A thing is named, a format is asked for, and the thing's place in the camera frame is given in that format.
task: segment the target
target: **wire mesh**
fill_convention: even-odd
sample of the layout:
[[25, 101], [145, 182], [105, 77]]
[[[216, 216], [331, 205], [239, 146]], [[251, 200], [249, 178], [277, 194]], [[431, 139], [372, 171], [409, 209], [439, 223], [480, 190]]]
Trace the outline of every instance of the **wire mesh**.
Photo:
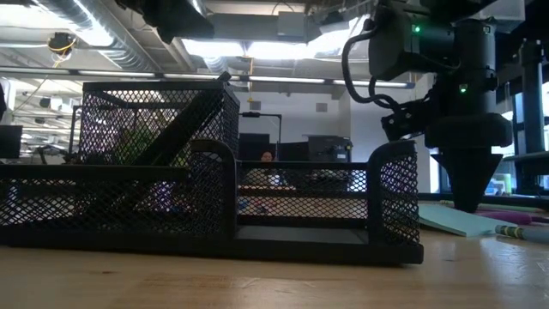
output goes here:
[[388, 158], [381, 167], [383, 237], [387, 244], [419, 243], [417, 155]]
[[[0, 178], [0, 226], [34, 231], [221, 235], [226, 205], [222, 164], [215, 154], [192, 154], [190, 161], [192, 169], [173, 171], [181, 175], [178, 180], [163, 180], [165, 170], [133, 167], [119, 171], [130, 174], [124, 180], [107, 176], [86, 179], [80, 173], [66, 179], [50, 179], [51, 175], [45, 174]], [[158, 177], [140, 180], [143, 173], [158, 173]]]
[[239, 215], [333, 219], [368, 215], [366, 171], [360, 169], [275, 168], [269, 163], [246, 169], [243, 162], [239, 192]]
[[[237, 153], [239, 103], [228, 90], [197, 90], [193, 84], [189, 89], [175, 84], [174, 89], [166, 89], [169, 83], [155, 82], [148, 83], [146, 90], [116, 90], [117, 84], [113, 85], [84, 91], [79, 150], [82, 163], [132, 165], [168, 127], [183, 142], [175, 150], [177, 155], [161, 165], [187, 166], [188, 141], [193, 139], [222, 141]], [[174, 147], [174, 139], [164, 139], [154, 147], [169, 149]]]

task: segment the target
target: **fluorescent light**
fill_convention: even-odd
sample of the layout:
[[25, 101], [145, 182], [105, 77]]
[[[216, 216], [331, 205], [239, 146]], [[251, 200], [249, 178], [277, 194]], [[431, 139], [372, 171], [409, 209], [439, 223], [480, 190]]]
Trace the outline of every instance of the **fluorescent light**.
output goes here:
[[284, 60], [307, 58], [307, 45], [281, 42], [254, 42], [247, 56], [257, 59]]
[[68, 70], [63, 69], [47, 69], [47, 68], [19, 68], [19, 67], [2, 67], [3, 72], [10, 73], [30, 73], [30, 74], [69, 74]]
[[324, 79], [320, 78], [295, 78], [295, 77], [271, 77], [271, 76], [250, 76], [250, 82], [302, 82], [322, 84]]
[[242, 57], [244, 55], [244, 48], [238, 42], [194, 39], [182, 39], [181, 41], [189, 54], [203, 58]]
[[[213, 74], [164, 74], [165, 78], [171, 78], [171, 79], [191, 79], [191, 80], [214, 80], [217, 79], [219, 76], [213, 75]], [[231, 76], [231, 81], [238, 81], [240, 79], [240, 76]]]
[[155, 77], [154, 73], [81, 70], [86, 76]]
[[0, 12], [2, 12], [2, 26], [32, 26], [59, 30], [66, 28], [66, 22], [63, 19], [48, 14], [38, 6], [0, 4]]
[[58, 133], [70, 133], [70, 128], [38, 128], [38, 127], [25, 127], [23, 126], [24, 131], [28, 132], [58, 132]]
[[[335, 85], [344, 85], [345, 86], [345, 81], [342, 81], [342, 80], [335, 80], [334, 81], [334, 84]], [[368, 81], [353, 81], [353, 85], [356, 87], [356, 86], [366, 86], [368, 87], [368, 85], [370, 85], [370, 82]]]
[[349, 30], [338, 30], [319, 36], [307, 45], [307, 57], [314, 58], [319, 52], [337, 55], [347, 42], [348, 34]]
[[[345, 81], [335, 80], [335, 85], [345, 85]], [[370, 82], [368, 81], [353, 81], [355, 87], [368, 87]], [[407, 88], [408, 84], [406, 82], [376, 82], [376, 87], [386, 87], [386, 88]]]

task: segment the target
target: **marker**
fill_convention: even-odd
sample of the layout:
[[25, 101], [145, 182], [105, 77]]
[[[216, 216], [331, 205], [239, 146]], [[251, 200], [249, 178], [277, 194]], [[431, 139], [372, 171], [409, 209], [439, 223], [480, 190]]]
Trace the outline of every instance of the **marker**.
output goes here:
[[516, 239], [524, 239], [541, 244], [549, 244], [549, 231], [546, 230], [496, 226], [496, 233]]

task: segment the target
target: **green led light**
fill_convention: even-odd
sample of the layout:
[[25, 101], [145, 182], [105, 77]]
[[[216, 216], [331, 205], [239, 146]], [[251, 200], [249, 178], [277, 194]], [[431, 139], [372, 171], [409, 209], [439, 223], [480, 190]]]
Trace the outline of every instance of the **green led light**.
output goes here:
[[465, 94], [467, 92], [468, 85], [462, 84], [460, 85], [460, 94]]

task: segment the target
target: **wooden table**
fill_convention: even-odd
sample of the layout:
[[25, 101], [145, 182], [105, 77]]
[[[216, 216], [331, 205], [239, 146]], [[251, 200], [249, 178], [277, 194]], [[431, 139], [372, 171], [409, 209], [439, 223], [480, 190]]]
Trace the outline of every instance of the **wooden table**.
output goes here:
[[0, 308], [549, 307], [549, 246], [423, 232], [399, 268], [0, 247]]

